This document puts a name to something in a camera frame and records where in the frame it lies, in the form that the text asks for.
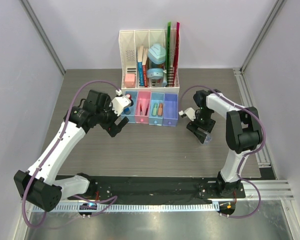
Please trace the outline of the blue plastic drawer bin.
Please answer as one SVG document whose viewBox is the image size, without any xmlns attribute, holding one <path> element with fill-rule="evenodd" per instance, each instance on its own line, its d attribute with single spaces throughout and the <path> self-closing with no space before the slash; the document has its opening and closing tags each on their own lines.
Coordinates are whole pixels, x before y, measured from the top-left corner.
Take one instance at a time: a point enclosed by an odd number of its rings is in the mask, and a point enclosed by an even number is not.
<svg viewBox="0 0 300 240">
<path fill-rule="evenodd" d="M 136 111 L 136 106 L 137 106 L 137 96 L 138 96 L 138 92 L 137 91 L 126 91 L 126 94 L 131 94 L 132 96 L 132 100 L 133 100 L 133 104 L 130 107 L 130 115 L 125 115 L 124 112 L 121 114 L 121 118 L 127 117 L 129 119 L 129 123 L 136 123 L 136 119 L 135 119 L 135 111 Z"/>
</svg>

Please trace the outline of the red pen refill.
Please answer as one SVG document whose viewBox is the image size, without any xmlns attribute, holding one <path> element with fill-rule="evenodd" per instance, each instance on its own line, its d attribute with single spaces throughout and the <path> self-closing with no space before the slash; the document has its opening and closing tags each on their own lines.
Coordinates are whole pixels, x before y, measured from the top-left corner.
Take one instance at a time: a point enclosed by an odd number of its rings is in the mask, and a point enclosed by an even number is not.
<svg viewBox="0 0 300 240">
<path fill-rule="evenodd" d="M 139 105 L 139 110 L 140 110 L 139 115 L 143 116 L 143 104 L 142 103 L 140 103 L 140 105 Z"/>
<path fill-rule="evenodd" d="M 148 115 L 148 111 L 149 111 L 149 106 L 150 106 L 150 104 L 148 103 L 147 104 L 147 106 L 146 106 L 146 109 L 145 109 L 145 116 L 147 116 Z"/>
</svg>

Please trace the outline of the pink plastic drawer bin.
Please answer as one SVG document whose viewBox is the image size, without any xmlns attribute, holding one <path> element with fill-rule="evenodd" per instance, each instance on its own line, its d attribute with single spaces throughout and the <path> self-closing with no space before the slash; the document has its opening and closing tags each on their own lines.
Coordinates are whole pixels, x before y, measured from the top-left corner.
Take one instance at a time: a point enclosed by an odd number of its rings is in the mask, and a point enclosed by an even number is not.
<svg viewBox="0 0 300 240">
<path fill-rule="evenodd" d="M 140 115 L 140 103 L 142 103 L 143 115 Z M 145 111 L 147 104 L 149 103 L 148 115 L 145 116 Z M 137 94 L 136 109 L 135 109 L 135 121 L 138 124 L 148 124 L 149 123 L 149 111 L 151 103 L 151 92 L 149 91 L 139 91 Z"/>
</svg>

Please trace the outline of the purple plastic drawer bin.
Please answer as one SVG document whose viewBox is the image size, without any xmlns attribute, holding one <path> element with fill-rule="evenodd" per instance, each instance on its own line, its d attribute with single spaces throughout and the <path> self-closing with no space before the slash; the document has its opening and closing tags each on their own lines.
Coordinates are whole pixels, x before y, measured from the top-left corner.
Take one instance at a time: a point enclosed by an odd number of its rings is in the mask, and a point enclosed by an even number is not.
<svg viewBox="0 0 300 240">
<path fill-rule="evenodd" d="M 163 126 L 175 127 L 178 123 L 178 95 L 165 93 L 163 101 Z"/>
</svg>

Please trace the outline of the light blue drawer bin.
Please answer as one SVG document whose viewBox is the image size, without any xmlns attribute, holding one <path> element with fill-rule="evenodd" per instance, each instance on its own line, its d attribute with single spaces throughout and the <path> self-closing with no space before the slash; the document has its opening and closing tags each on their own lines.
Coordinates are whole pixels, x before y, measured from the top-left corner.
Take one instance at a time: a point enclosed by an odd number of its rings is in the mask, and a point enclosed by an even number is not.
<svg viewBox="0 0 300 240">
<path fill-rule="evenodd" d="M 150 111 L 149 111 L 149 118 L 148 118 L 148 123 L 150 125 L 155 125 L 155 126 L 161 126 L 163 124 L 163 115 L 164 115 L 164 93 L 161 92 L 152 92 L 151 93 L 151 98 L 150 98 Z M 152 116 L 152 110 L 154 103 L 163 103 L 163 115 L 162 116 Z"/>
</svg>

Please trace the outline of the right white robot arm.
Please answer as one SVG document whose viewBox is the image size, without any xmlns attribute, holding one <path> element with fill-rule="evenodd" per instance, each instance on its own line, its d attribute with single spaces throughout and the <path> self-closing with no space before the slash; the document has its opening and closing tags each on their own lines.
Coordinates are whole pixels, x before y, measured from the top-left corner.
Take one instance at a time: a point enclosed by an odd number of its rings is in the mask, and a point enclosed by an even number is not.
<svg viewBox="0 0 300 240">
<path fill-rule="evenodd" d="M 178 114 L 190 120 L 186 127 L 200 143 L 207 141 L 215 126 L 213 113 L 225 119 L 225 140 L 229 151 L 211 189 L 218 197 L 230 198 L 240 191 L 241 172 L 247 158 L 257 151 L 265 139 L 258 110 L 236 104 L 215 89 L 198 90 L 193 100 L 197 109 L 189 107 Z"/>
</svg>

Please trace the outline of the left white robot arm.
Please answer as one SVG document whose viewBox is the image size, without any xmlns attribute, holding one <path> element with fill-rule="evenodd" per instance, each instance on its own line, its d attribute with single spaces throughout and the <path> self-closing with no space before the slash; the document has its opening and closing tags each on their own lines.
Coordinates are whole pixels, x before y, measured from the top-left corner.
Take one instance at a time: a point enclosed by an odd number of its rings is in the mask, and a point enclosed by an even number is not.
<svg viewBox="0 0 300 240">
<path fill-rule="evenodd" d="M 96 125 L 115 137 L 129 121 L 124 117 L 116 124 L 116 120 L 132 105 L 131 96 L 121 91 L 111 98 L 107 93 L 90 90 L 87 98 L 66 113 L 58 133 L 38 160 L 27 171 L 19 170 L 14 175 L 20 196 L 46 212 L 52 211 L 61 200 L 75 195 L 92 199 L 97 192 L 93 177 L 78 173 L 56 180 L 57 174 L 73 148 Z"/>
</svg>

